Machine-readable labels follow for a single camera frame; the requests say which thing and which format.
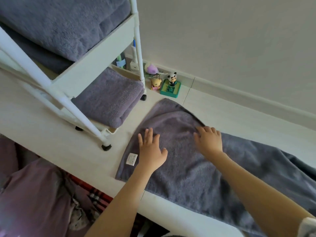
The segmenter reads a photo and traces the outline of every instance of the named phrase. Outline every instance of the hand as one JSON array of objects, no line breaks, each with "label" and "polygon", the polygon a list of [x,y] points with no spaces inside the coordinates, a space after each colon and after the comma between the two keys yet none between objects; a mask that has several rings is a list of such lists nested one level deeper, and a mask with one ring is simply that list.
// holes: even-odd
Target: hand
[{"label": "hand", "polygon": [[206,159],[212,159],[223,153],[222,135],[214,127],[197,127],[200,136],[194,133],[194,140],[199,151]]},{"label": "hand", "polygon": [[159,137],[156,135],[153,139],[153,129],[146,129],[144,141],[141,134],[138,134],[139,142],[139,163],[138,166],[150,171],[152,174],[163,163],[165,163],[168,151],[164,148],[159,149]]}]

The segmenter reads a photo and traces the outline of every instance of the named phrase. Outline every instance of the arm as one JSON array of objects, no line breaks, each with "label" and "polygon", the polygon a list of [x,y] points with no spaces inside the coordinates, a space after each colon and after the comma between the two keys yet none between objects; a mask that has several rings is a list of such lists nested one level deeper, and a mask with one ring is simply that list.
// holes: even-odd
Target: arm
[{"label": "arm", "polygon": [[85,237],[129,237],[144,189],[152,173],[167,159],[168,151],[159,149],[159,135],[146,129],[144,141],[140,134],[139,163],[132,176],[89,229]]},{"label": "arm", "polygon": [[222,173],[246,210],[268,236],[296,237],[302,220],[315,218],[223,153],[221,133],[214,127],[197,129],[200,137],[194,133],[194,139],[198,149]]}]

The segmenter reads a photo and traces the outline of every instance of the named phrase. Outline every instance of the cart wheel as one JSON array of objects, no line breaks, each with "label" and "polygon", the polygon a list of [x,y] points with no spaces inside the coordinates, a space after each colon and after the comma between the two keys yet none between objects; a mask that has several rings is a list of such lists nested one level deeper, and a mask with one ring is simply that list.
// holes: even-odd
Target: cart wheel
[{"label": "cart wheel", "polygon": [[146,100],[147,99],[147,95],[142,95],[142,97],[140,98],[140,100]]},{"label": "cart wheel", "polygon": [[75,129],[76,129],[76,131],[83,131],[83,129],[81,129],[80,127],[77,127],[77,126]]},{"label": "cart wheel", "polygon": [[105,145],[101,145],[102,150],[104,151],[108,151],[109,149],[111,149],[111,145],[105,146]]}]

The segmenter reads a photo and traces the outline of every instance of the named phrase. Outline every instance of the panda figurine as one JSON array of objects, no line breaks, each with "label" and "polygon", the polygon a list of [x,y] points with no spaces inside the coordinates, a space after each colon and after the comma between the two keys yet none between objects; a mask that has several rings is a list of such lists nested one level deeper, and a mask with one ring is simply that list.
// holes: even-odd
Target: panda figurine
[{"label": "panda figurine", "polygon": [[168,75],[168,80],[169,80],[169,85],[171,85],[172,87],[174,87],[177,83],[177,73],[170,73]]}]

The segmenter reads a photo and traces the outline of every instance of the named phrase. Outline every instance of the gray blanket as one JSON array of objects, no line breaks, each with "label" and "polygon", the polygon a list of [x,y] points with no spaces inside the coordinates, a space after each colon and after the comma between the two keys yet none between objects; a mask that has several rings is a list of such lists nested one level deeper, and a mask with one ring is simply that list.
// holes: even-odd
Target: gray blanket
[{"label": "gray blanket", "polygon": [[71,101],[88,118],[117,128],[143,93],[140,81],[128,79],[108,67]]},{"label": "gray blanket", "polygon": [[[146,128],[152,127],[154,134],[160,134],[160,147],[168,150],[168,158],[151,176],[147,191],[241,230],[263,235],[221,173],[196,150],[193,132],[199,125],[203,123],[178,103],[161,100],[133,134],[116,179],[129,179],[136,164],[130,166],[125,163],[129,153],[139,154],[137,134],[143,135]],[[314,168],[276,147],[224,133],[222,138],[223,151],[231,159],[313,215],[316,214]]]},{"label": "gray blanket", "polygon": [[0,0],[0,21],[32,42],[77,61],[131,11],[129,0]]}]

